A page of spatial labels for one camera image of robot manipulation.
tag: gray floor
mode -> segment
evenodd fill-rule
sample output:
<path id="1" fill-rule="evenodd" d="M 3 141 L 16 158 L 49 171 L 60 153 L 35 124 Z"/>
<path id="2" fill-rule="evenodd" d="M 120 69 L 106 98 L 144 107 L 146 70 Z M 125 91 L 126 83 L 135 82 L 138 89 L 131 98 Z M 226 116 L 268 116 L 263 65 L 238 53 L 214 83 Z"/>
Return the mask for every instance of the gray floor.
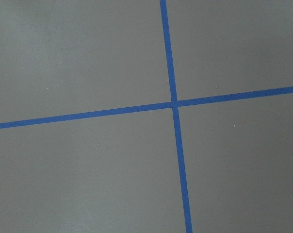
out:
<path id="1" fill-rule="evenodd" d="M 167 0 L 179 100 L 293 86 L 293 0 Z M 0 0 L 0 123 L 169 102 L 160 2 Z M 293 94 L 180 107 L 193 232 L 293 233 Z M 171 109 L 0 129 L 0 233 L 185 233 Z"/>

